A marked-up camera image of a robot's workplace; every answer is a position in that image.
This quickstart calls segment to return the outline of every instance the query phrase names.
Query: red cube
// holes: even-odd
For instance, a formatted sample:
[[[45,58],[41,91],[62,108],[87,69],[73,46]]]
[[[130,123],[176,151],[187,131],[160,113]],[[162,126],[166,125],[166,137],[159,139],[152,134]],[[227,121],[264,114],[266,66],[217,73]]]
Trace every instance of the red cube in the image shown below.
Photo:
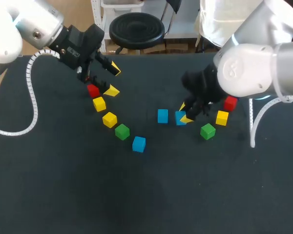
[[[227,97],[224,104],[225,111],[233,111],[238,103],[238,99],[236,97]]]
[[[88,89],[88,92],[91,96],[91,98],[96,98],[98,96],[100,96],[100,91],[99,91],[99,88],[93,84],[89,84],[87,85],[87,89]]]

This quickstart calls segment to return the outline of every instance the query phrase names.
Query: white cloth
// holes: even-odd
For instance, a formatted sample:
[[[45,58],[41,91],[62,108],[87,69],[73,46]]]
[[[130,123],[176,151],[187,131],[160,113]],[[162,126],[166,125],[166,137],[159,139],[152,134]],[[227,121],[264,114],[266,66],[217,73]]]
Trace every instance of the white cloth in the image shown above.
[[[195,29],[222,47],[262,0],[200,0]]]

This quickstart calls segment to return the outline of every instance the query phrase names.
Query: black mat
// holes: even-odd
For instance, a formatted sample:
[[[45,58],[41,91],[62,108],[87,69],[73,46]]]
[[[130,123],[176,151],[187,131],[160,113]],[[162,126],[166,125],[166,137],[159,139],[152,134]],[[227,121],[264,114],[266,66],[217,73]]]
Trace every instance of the black mat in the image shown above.
[[[175,126],[187,96],[180,77],[213,55],[119,56],[121,93],[107,109],[131,129],[120,141],[102,124],[86,87],[55,58],[39,58],[33,86],[39,121],[27,135],[0,136],[0,234],[293,234],[293,104],[271,108],[249,146],[248,101],[205,141],[210,118]],[[0,128],[32,119],[18,59],[0,87]],[[255,109],[267,101],[257,101]],[[157,124],[157,109],[170,124]],[[146,138],[134,153],[134,136]]]

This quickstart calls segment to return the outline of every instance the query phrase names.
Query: white spiral cable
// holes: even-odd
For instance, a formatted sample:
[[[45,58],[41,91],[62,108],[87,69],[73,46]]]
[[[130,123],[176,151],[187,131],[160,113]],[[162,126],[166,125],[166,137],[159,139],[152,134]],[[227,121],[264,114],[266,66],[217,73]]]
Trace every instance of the white spiral cable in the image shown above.
[[[5,131],[0,130],[0,135],[10,136],[10,137],[21,136],[21,135],[24,135],[24,134],[30,132],[35,127],[37,120],[38,120],[38,106],[37,106],[37,101],[36,101],[35,93],[33,90],[33,86],[31,83],[31,69],[33,67],[35,60],[39,56],[44,55],[44,54],[49,54],[49,55],[52,55],[53,57],[60,59],[60,54],[53,51],[53,50],[40,50],[37,53],[35,53],[28,62],[27,69],[26,69],[26,80],[27,80],[27,87],[28,87],[28,91],[30,94],[31,102],[33,104],[33,109],[34,109],[33,121],[31,122],[29,127],[23,131],[11,133],[11,132],[5,132]]]
[[[250,134],[253,128],[253,99],[249,99],[249,108],[250,108]]]
[[[273,105],[279,103],[279,102],[282,102],[282,101],[286,101],[286,102],[293,102],[293,96],[284,96],[283,98],[275,98],[273,100],[271,100],[270,102],[268,102],[261,110],[260,112],[258,113],[255,121],[254,121],[254,124],[253,124],[253,127],[251,129],[251,147],[254,148],[255,147],[255,135],[256,135],[256,130],[257,130],[257,127],[258,127],[258,124],[261,120],[261,118],[264,116],[264,113],[270,108],[272,107]]]

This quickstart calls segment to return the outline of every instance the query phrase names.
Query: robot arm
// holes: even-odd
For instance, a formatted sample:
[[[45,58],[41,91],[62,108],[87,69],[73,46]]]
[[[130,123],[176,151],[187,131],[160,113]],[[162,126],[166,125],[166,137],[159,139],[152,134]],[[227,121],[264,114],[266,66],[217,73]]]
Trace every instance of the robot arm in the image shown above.
[[[293,8],[284,0],[263,0],[244,21],[213,63],[199,73],[186,72],[183,86],[191,93],[181,110],[183,122],[208,111],[227,95],[293,95]]]
[[[22,40],[37,49],[49,47],[60,54],[60,61],[75,70],[82,68],[86,77],[91,61],[97,60],[117,75],[117,66],[98,49],[104,31],[95,24],[85,32],[71,25],[63,26],[63,15],[44,0],[0,0],[0,75],[21,52]]]

